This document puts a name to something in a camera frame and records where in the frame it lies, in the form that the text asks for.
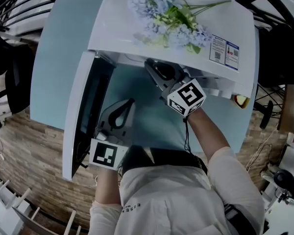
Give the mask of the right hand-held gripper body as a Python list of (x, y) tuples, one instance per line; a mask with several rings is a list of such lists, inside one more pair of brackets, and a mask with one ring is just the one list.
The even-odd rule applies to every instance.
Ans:
[(202, 106), (206, 94), (199, 82), (186, 74), (182, 80), (175, 80), (165, 88), (161, 97), (170, 108), (186, 117)]

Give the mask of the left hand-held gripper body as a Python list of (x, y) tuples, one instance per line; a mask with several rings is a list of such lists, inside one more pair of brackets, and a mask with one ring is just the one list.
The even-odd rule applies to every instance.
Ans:
[(132, 128), (124, 126), (114, 129), (109, 124), (99, 125), (91, 139), (89, 163), (103, 168), (117, 170), (132, 145)]

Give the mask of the white microwave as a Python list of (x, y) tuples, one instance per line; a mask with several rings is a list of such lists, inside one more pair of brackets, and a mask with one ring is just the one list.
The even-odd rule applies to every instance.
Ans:
[(73, 79), (62, 175), (71, 180), (95, 139), (181, 149), (182, 119), (202, 106), (238, 152), (251, 117), (258, 48), (237, 0), (102, 0)]

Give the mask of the person's left forearm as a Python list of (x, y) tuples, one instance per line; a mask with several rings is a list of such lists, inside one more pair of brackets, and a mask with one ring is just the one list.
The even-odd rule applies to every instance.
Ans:
[(121, 204), (117, 171), (99, 168), (95, 200), (100, 204)]

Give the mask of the person's right forearm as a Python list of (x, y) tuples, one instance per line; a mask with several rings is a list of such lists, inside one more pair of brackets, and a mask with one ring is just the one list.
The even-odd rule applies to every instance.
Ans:
[(230, 147), (225, 136), (202, 108), (188, 115), (190, 124), (208, 161), (220, 149)]

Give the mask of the person's black trousers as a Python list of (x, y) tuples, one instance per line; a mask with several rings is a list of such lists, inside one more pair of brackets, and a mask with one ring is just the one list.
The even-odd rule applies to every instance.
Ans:
[(208, 172), (202, 159), (187, 151), (151, 148), (150, 152), (151, 156), (141, 146), (131, 146), (121, 164), (122, 174), (131, 169), (162, 165), (192, 166)]

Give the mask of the blue white label sticker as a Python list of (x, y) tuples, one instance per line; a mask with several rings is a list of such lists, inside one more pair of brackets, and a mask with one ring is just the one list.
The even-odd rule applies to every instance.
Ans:
[(239, 69), (240, 48), (216, 35), (213, 35), (210, 43), (209, 60), (224, 65), (230, 69)]

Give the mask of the pale blue artificial flowers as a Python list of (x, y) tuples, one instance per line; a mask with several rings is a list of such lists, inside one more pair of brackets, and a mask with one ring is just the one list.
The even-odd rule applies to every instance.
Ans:
[(213, 35), (196, 21), (197, 16), (225, 3), (228, 1), (192, 5), (186, 0), (128, 0), (129, 10), (141, 25), (133, 35), (134, 43), (198, 54), (211, 43)]

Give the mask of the yellow tray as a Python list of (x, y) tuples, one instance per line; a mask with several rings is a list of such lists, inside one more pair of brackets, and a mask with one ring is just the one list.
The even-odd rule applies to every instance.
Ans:
[(249, 104), (250, 98), (246, 97), (246, 101), (245, 101), (244, 105), (243, 106), (239, 106), (238, 104), (236, 104), (236, 102), (234, 100), (234, 96), (235, 95), (232, 95), (231, 96), (231, 100), (235, 103), (235, 105), (238, 106), (240, 109), (245, 109), (247, 107), (247, 105)]

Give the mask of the person's white shirt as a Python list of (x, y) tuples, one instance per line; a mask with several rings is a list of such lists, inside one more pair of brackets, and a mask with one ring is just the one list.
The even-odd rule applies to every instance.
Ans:
[(151, 166), (119, 176), (121, 204), (90, 208), (88, 235), (262, 235), (262, 196), (229, 147), (208, 172)]

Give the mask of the black mesh office chair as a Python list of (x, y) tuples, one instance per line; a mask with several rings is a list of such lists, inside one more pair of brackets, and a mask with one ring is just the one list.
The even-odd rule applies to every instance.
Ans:
[(34, 59), (29, 45), (13, 46), (0, 36), (0, 75), (5, 75), (5, 89), (0, 92), (0, 98), (7, 96), (10, 109), (0, 115), (0, 128), (2, 121), (30, 105)]
[[(259, 28), (259, 73), (256, 96), (259, 88), (278, 87), (282, 83), (280, 63), (277, 61), (278, 44), (282, 43), (284, 33), (288, 33), (288, 25), (278, 24), (269, 31)], [(273, 113), (273, 101), (269, 100), (267, 106), (262, 105), (257, 99), (254, 101), (253, 110), (263, 114), (260, 128), (265, 129)]]

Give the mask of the wooden side table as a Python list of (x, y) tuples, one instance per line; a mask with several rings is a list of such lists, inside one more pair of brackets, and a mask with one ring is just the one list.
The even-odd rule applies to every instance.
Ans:
[(286, 86), (278, 130), (294, 133), (294, 85)]

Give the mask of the white rack with wooden pegs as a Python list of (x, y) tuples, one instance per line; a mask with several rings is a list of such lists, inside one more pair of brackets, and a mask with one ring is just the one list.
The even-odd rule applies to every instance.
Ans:
[(29, 202), (32, 189), (27, 188), (18, 194), (9, 187), (10, 183), (9, 179), (0, 178), (0, 235), (20, 235), (23, 228), (35, 235), (61, 235), (38, 221), (38, 215), (43, 210)]

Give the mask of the black headset device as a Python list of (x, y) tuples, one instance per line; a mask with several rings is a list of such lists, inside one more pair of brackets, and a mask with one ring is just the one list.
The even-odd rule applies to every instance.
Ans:
[(280, 169), (274, 173), (274, 182), (281, 190), (281, 195), (278, 197), (278, 202), (284, 201), (288, 204), (288, 200), (294, 200), (294, 176), (287, 170)]

